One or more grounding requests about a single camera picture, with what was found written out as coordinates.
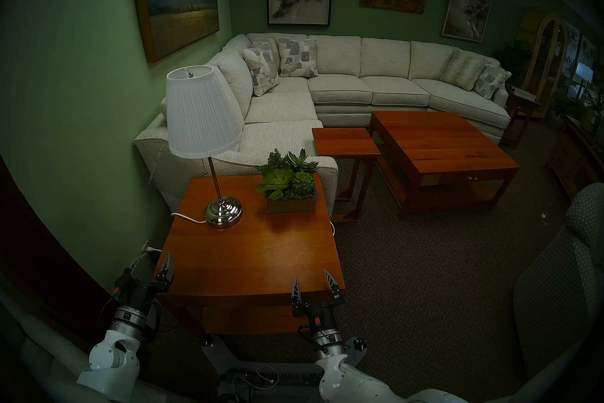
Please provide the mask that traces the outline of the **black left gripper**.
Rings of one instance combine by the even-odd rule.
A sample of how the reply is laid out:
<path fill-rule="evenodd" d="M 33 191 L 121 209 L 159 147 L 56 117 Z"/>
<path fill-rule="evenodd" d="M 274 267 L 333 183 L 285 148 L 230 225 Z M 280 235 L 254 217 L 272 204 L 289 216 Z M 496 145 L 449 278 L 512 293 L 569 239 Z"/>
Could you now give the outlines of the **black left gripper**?
<path fill-rule="evenodd" d="M 115 296 L 120 306 L 128 306 L 139 311 L 149 311 L 150 304 L 160 293 L 167 293 L 174 279 L 173 259 L 167 254 L 156 282 L 145 282 L 134 279 L 133 276 L 142 276 L 148 263 L 148 253 L 141 254 L 132 263 L 124 268 L 122 275 L 115 280 Z"/>

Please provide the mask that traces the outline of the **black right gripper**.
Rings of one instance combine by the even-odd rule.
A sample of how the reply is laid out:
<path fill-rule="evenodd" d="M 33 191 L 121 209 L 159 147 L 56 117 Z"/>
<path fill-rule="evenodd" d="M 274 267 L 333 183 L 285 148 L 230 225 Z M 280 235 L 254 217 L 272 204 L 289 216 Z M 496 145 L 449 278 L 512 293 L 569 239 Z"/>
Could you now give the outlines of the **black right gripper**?
<path fill-rule="evenodd" d="M 296 278 L 291 292 L 292 315 L 296 318 L 306 317 L 311 332 L 324 332 L 327 330 L 339 330 L 335 318 L 334 308 L 343 305 L 345 299 L 340 287 L 332 275 L 324 270 L 330 287 L 331 299 L 324 302 L 302 304 L 300 281 Z"/>

